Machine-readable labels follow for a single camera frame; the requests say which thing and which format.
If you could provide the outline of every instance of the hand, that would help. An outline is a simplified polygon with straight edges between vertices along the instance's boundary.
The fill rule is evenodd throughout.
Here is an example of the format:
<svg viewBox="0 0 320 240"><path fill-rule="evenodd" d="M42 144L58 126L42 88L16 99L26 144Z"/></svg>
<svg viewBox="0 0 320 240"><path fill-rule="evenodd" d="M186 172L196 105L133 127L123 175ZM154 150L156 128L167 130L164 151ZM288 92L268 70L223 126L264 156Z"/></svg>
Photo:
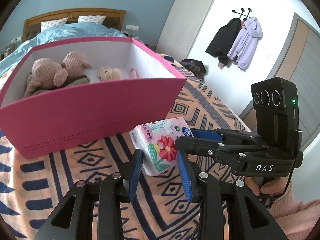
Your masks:
<svg viewBox="0 0 320 240"><path fill-rule="evenodd" d="M289 176L283 178L275 178L272 181L269 181L261 188L253 181L252 177L246 177L245 183L253 191L256 196L259 196L261 193L266 195L272 194L281 194L285 190Z"/></svg>

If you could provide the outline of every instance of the screw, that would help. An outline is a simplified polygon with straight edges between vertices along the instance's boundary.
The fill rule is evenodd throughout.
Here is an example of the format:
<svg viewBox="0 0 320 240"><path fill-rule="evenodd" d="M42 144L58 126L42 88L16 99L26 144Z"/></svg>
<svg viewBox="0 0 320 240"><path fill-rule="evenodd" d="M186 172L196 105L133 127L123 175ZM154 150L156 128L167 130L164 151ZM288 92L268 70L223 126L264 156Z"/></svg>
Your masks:
<svg viewBox="0 0 320 240"><path fill-rule="evenodd" d="M244 182L243 182L242 180L237 180L237 181L236 181L236 185L237 185L238 187L243 187L243 186L244 186Z"/></svg>
<svg viewBox="0 0 320 240"><path fill-rule="evenodd" d="M209 177L209 175L206 172L200 172L199 173L199 177L202 178L202 179L206 179L207 177Z"/></svg>
<svg viewBox="0 0 320 240"><path fill-rule="evenodd" d="M85 185L85 181L79 180L76 185L77 187L83 187Z"/></svg>
<svg viewBox="0 0 320 240"><path fill-rule="evenodd" d="M121 178L121 173L119 173L119 172L112 173L112 178L113 178L113 179L119 179L119 178Z"/></svg>

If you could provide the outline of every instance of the white wall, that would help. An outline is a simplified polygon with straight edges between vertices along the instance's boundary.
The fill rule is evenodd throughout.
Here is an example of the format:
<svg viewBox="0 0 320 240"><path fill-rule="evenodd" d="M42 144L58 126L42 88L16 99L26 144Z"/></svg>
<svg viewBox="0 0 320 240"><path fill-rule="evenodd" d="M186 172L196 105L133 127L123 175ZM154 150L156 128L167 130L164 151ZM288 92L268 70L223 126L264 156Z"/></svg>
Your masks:
<svg viewBox="0 0 320 240"><path fill-rule="evenodd" d="M233 64L221 70L217 66L218 59L205 50L220 27L232 18L239 17L232 10L239 12L241 8L252 9L249 16L259 20L263 38L245 72ZM188 58L209 65L206 85L237 115L251 101L251 84L265 80L276 62L289 33L294 12L320 31L310 12L298 0L215 0L212 4Z"/></svg>

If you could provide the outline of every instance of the wooden headboard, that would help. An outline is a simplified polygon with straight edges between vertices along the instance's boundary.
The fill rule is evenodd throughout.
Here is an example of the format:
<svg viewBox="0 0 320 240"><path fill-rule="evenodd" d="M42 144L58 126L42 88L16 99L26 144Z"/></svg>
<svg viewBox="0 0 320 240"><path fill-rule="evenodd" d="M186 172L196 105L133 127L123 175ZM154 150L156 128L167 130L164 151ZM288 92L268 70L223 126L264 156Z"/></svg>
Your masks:
<svg viewBox="0 0 320 240"><path fill-rule="evenodd" d="M38 35L41 31L41 23L44 21L58 20L68 17L67 24L76 23L78 22L78 17L80 15L106 16L103 25L108 28L118 29L120 31L122 28L125 13L126 11L124 10L113 10L105 8L74 8L41 14L25 20L22 33L22 42Z"/></svg>

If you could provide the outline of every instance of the floral tissue packaging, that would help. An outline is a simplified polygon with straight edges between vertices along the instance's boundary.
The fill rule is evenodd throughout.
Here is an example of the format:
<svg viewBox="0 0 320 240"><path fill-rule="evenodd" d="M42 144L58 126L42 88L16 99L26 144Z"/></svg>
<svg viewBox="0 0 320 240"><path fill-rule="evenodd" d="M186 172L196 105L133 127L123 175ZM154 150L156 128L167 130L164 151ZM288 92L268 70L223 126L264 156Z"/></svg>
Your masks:
<svg viewBox="0 0 320 240"><path fill-rule="evenodd" d="M138 125L130 132L135 148L143 151L143 168L147 175L158 176L177 165L174 142L181 135L193 137L182 117Z"/></svg>

